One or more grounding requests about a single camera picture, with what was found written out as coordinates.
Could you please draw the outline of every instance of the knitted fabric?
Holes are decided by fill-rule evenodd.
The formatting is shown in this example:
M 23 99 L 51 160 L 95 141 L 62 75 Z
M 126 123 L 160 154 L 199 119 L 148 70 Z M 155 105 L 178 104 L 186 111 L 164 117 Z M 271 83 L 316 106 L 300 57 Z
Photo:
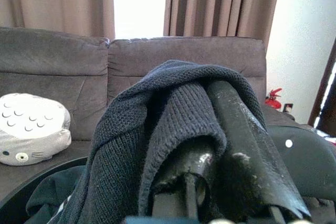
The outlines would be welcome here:
M 145 215 L 150 187 L 178 145 L 210 136 L 226 147 L 202 85 L 226 80 L 265 127 L 257 98 L 240 74 L 220 66 L 167 61 L 122 92 L 99 121 L 85 172 L 64 210 L 50 223 L 119 223 Z

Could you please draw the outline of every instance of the gray plush toy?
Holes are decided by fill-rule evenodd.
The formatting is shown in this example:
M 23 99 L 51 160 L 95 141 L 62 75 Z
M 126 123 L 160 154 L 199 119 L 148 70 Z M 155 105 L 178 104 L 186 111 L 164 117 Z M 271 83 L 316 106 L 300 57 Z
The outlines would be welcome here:
M 0 162 L 31 165 L 71 143 L 70 114 L 59 102 L 31 94 L 0 98 Z

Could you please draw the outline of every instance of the fire extinguisher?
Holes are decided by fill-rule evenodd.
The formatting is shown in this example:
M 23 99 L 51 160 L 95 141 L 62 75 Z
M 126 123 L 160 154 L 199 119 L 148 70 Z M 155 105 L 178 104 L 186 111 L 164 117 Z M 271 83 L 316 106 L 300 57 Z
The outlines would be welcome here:
M 269 92 L 269 97 L 267 97 L 266 100 L 265 100 L 265 104 L 275 108 L 276 110 L 280 109 L 281 108 L 281 103 L 279 101 L 277 101 L 277 97 L 281 97 L 281 96 L 278 95 L 277 93 L 281 90 L 282 90 L 282 88 L 279 88 L 279 89 L 276 89 L 276 90 L 271 90 L 271 92 Z

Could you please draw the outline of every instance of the curtain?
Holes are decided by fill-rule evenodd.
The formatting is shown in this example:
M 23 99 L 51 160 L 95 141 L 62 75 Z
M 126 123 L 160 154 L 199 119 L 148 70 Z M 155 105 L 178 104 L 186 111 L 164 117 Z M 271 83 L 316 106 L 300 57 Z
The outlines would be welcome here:
M 113 0 L 0 0 L 0 26 L 114 38 Z
M 165 36 L 239 36 L 268 44 L 276 0 L 166 0 Z

